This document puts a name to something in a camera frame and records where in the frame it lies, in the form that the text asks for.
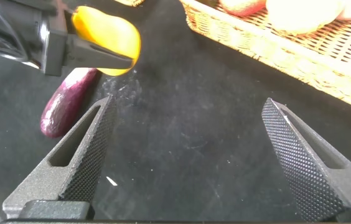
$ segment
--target black table surface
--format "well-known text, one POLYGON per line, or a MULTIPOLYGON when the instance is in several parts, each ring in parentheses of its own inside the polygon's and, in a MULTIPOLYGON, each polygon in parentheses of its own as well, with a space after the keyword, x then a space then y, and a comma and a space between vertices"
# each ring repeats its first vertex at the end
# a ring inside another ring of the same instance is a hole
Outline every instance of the black table surface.
MULTIPOLYGON (((67 3, 129 20, 143 42, 129 73, 100 76, 86 97, 85 108, 110 93, 118 103, 96 218, 301 220, 261 120, 269 97, 351 160, 350 105, 195 34, 179 1, 67 3)), ((39 119, 64 78, 0 58, 0 208, 59 141, 39 119)))

